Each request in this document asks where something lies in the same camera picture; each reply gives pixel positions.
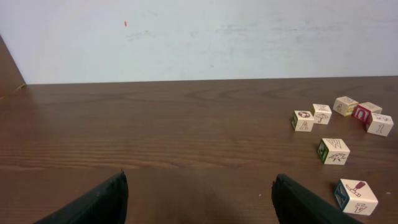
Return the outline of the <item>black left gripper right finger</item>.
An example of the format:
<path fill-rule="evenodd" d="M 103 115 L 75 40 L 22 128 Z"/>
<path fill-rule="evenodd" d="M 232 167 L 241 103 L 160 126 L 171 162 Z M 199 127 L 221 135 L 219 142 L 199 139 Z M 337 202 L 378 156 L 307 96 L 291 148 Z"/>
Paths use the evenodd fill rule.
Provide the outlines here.
<path fill-rule="evenodd" d="M 272 183 L 272 203 L 283 224 L 360 224 L 285 174 Z"/>

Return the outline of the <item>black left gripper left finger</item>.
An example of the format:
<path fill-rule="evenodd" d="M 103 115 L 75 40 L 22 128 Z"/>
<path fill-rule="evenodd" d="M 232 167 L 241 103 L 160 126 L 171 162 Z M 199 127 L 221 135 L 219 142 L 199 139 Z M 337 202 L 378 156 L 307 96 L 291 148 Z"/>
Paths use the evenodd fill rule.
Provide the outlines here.
<path fill-rule="evenodd" d="M 121 171 L 36 224 L 124 224 L 128 195 L 127 177 Z"/>

